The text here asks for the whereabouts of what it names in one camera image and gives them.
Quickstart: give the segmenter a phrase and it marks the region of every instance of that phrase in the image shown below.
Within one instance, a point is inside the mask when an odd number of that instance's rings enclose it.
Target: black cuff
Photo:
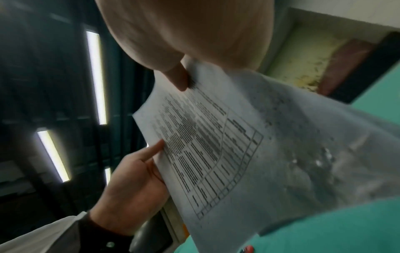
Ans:
[[[94,223],[87,213],[78,221],[80,253],[129,252],[133,236],[119,235]]]

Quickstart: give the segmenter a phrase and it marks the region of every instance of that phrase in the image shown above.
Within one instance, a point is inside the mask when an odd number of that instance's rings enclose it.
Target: light fixture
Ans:
[[[110,167],[107,167],[104,170],[104,175],[105,175],[105,184],[108,185],[108,183],[111,179],[111,168]]]
[[[43,130],[38,131],[37,134],[39,135],[40,141],[43,143],[47,154],[49,154],[50,159],[58,172],[58,175],[60,175],[62,182],[69,181],[70,178],[68,177],[63,161],[61,160],[60,155],[58,154],[58,151],[54,146],[53,140],[51,139],[49,132],[47,130]]]
[[[95,87],[95,97],[99,124],[107,124],[104,101],[103,69],[100,53],[100,36],[98,33],[86,31],[87,45],[89,47],[90,65],[92,67],[93,85]]]

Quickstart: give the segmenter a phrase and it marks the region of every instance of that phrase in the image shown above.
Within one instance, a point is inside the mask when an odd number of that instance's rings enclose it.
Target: ceiling light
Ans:
[[[100,36],[98,33],[86,31],[87,45],[89,47],[90,65],[92,66],[93,85],[95,87],[97,114],[99,124],[107,124],[104,101],[103,71],[100,53]]]
[[[107,167],[107,168],[104,170],[104,174],[105,174],[105,184],[108,185],[108,183],[109,183],[109,181],[110,181],[110,179],[111,179],[111,168],[110,168],[110,167]]]
[[[53,140],[50,137],[50,134],[47,130],[38,131],[37,134],[39,135],[40,141],[43,143],[47,154],[49,154],[51,161],[54,164],[55,169],[60,175],[62,182],[67,182],[70,180],[68,177],[67,171],[65,170],[64,164],[58,154],[57,149],[54,146]]]

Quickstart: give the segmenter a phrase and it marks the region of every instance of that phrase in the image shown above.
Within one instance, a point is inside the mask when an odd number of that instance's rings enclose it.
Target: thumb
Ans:
[[[164,71],[163,74],[178,90],[185,91],[188,88],[189,75],[182,63],[178,63],[172,69]]]

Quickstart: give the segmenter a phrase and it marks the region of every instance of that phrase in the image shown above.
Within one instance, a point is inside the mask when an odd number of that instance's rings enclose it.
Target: dirty paper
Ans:
[[[400,129],[251,71],[190,60],[192,87],[156,72],[134,114],[201,253],[278,222],[400,193]]]

